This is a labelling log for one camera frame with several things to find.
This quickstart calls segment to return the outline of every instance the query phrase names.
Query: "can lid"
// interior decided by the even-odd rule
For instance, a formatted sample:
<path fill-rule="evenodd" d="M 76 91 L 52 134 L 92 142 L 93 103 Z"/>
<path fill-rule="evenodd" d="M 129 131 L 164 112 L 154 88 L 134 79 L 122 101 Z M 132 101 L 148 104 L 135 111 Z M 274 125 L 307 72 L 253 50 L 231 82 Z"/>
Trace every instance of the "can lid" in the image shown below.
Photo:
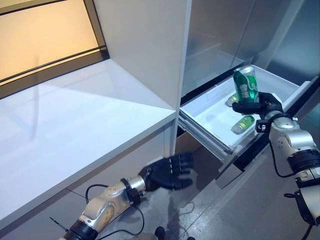
<path fill-rule="evenodd" d="M 245 65 L 245 66 L 236 68 L 233 72 L 240 72 L 242 74 L 247 74 L 252 71 L 254 71 L 254 67 L 252 65 Z"/>

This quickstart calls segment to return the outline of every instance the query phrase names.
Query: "white shelf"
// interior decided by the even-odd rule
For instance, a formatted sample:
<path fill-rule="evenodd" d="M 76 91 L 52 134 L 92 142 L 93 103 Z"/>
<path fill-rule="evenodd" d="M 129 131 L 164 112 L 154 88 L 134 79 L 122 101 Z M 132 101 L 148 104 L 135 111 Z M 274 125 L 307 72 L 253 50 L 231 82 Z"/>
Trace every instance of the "white shelf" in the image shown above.
<path fill-rule="evenodd" d="M 111 59 L 0 100 L 0 229 L 175 119 Z"/>

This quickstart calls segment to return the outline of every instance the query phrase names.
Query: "silver robotic arm joint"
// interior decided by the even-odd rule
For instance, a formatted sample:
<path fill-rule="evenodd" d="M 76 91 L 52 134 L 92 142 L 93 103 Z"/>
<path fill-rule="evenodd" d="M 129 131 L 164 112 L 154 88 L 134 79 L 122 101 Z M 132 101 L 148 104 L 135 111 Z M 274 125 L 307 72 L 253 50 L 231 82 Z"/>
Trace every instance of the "silver robotic arm joint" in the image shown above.
<path fill-rule="evenodd" d="M 139 192 L 146 188 L 141 176 L 129 178 L 127 182 L 132 189 L 137 189 Z M 119 182 L 109 186 L 101 195 L 93 198 L 85 207 L 79 220 L 100 233 L 114 217 L 130 206 L 130 202 L 126 186 Z"/>

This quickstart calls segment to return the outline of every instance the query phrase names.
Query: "white drawer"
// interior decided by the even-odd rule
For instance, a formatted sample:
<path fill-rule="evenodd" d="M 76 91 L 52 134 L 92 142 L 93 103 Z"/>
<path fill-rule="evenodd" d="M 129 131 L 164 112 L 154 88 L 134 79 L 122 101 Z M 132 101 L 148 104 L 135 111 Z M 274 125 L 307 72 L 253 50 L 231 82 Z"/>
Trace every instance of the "white drawer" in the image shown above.
<path fill-rule="evenodd" d="M 260 92 L 275 93 L 282 100 L 286 111 L 308 89 L 311 82 L 298 86 L 257 66 L 253 66 Z M 231 131 L 232 126 L 243 116 L 225 105 L 235 93 L 232 77 L 215 85 L 187 102 L 180 108 L 179 125 L 215 154 L 224 164 L 239 156 L 260 133 L 255 124 L 242 134 Z"/>

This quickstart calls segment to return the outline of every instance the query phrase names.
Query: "green can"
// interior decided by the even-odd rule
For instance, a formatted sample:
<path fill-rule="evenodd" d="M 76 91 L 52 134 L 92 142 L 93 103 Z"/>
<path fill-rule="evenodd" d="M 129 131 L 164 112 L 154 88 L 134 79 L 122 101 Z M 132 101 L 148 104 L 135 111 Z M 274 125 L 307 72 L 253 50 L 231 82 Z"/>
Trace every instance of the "green can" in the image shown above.
<path fill-rule="evenodd" d="M 231 131 L 235 134 L 242 134 L 245 130 L 247 130 L 253 123 L 255 122 L 255 118 L 251 115 L 246 115 L 241 118 L 233 127 Z"/>
<path fill-rule="evenodd" d="M 255 69 L 251 65 L 234 70 L 233 80 L 239 103 L 258 103 L 259 93 Z"/>
<path fill-rule="evenodd" d="M 237 97 L 237 94 L 235 93 L 228 98 L 228 100 L 225 102 L 225 105 L 227 105 L 228 107 L 232 107 L 232 104 L 237 102 L 238 102 L 238 97 Z"/>

